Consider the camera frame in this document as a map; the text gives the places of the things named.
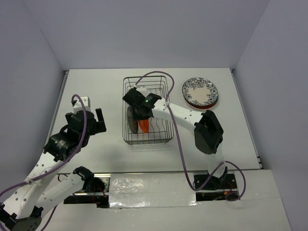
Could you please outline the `orange red plate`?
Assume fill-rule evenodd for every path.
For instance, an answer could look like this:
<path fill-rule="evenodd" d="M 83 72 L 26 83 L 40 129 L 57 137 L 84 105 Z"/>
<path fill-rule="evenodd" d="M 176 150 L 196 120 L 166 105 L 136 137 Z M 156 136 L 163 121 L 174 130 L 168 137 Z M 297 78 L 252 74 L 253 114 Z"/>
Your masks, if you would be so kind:
<path fill-rule="evenodd" d="M 139 120 L 138 123 L 143 133 L 149 133 L 149 120 L 148 119 Z"/>

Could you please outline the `light green small plate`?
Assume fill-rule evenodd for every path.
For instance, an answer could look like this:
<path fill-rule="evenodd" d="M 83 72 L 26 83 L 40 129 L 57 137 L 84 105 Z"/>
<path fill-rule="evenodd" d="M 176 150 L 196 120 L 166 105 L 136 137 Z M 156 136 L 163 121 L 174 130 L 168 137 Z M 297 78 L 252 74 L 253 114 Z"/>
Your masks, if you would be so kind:
<path fill-rule="evenodd" d="M 138 121 L 134 118 L 134 110 L 131 106 L 127 108 L 127 123 L 133 134 L 138 133 Z"/>

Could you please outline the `red and teal patterned plate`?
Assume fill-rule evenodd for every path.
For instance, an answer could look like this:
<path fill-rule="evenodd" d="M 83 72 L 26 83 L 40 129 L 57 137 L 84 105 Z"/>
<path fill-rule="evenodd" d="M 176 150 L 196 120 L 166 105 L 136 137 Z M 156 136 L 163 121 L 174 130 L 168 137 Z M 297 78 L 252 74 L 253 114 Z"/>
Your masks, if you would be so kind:
<path fill-rule="evenodd" d="M 194 105 L 193 103 L 190 103 L 189 101 L 187 101 L 186 103 L 193 108 L 205 110 L 205 109 L 213 108 L 218 103 L 218 98 L 212 104 L 209 104 L 209 105 L 206 105 L 206 106 Z"/>

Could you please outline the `blue floral white plate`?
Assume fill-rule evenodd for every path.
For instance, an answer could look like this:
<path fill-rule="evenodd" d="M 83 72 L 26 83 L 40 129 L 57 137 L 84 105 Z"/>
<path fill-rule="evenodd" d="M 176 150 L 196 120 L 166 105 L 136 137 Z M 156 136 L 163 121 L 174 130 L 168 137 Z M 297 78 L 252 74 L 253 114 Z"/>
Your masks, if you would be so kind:
<path fill-rule="evenodd" d="M 193 77 L 182 85 L 182 95 L 185 101 L 194 105 L 206 106 L 212 104 L 218 98 L 216 85 L 208 79 Z"/>

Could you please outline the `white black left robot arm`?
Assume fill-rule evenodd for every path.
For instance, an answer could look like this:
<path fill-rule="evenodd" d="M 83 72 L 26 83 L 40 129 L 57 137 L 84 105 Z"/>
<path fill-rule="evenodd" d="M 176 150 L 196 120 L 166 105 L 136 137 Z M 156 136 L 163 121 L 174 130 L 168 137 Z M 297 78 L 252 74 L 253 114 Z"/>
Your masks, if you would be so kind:
<path fill-rule="evenodd" d="M 100 108 L 95 113 L 82 110 L 65 115 L 67 125 L 52 135 L 43 153 L 25 181 L 11 186 L 14 193 L 0 205 L 2 231 L 35 231 L 43 217 L 78 191 L 104 192 L 105 183 L 87 168 L 80 166 L 51 189 L 53 178 L 67 161 L 85 147 L 90 136 L 106 132 Z"/>

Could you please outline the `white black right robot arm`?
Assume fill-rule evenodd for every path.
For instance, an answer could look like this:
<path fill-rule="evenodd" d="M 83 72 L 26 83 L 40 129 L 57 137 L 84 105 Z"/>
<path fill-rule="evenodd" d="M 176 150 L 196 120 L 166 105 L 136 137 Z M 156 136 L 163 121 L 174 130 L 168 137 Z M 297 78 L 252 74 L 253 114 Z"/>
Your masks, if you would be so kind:
<path fill-rule="evenodd" d="M 223 128 L 214 112 L 204 113 L 169 103 L 165 98 L 150 93 L 144 96 L 136 87 L 130 89 L 122 98 L 132 107 L 137 118 L 160 118 L 170 121 L 193 133 L 194 145 L 205 154 L 209 183 L 214 188 L 220 188 L 226 182 L 227 167 L 223 163 L 221 153 Z"/>

